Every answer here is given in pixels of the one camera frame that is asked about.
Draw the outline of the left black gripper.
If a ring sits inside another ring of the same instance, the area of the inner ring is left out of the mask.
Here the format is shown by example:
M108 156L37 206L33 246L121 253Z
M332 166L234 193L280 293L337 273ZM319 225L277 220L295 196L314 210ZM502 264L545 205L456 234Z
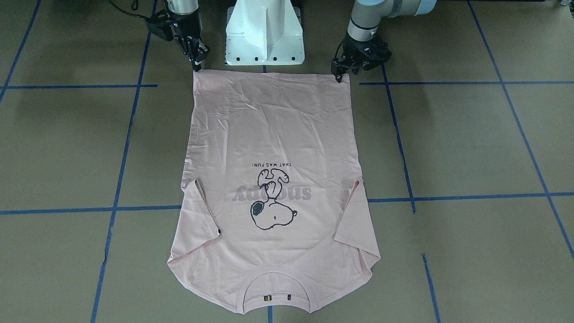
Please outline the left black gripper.
M337 82L342 82L343 76L348 70L351 70L353 75L357 75L363 66L365 58L363 49L367 41L357 41L352 37L345 37L343 39L342 59L335 57L331 61L331 73Z

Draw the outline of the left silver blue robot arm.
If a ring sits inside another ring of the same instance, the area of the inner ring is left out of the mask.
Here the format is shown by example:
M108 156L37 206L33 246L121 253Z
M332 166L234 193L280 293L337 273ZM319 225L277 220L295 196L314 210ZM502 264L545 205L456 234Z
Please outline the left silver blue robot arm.
M356 0L344 39L337 49L341 57L334 56L331 73L342 82L345 73L356 75L359 70L372 70L382 66L392 56L388 44L379 37L377 30L384 18L420 16L431 12L435 0Z

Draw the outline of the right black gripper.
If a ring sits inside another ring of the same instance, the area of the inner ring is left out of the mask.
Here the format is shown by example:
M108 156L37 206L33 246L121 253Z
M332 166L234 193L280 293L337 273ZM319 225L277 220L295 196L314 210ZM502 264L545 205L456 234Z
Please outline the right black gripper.
M188 14L172 13L174 39L181 51L192 63L194 72L201 70L202 61L209 55L210 49L201 39L202 22L200 12Z

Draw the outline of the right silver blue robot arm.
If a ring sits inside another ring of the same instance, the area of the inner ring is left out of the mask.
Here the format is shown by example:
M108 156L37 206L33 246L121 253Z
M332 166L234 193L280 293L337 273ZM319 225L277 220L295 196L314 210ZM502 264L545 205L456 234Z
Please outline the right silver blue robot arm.
M211 50L201 36L203 25L198 1L166 0L165 9L175 32L175 41L192 63L193 71L200 71Z

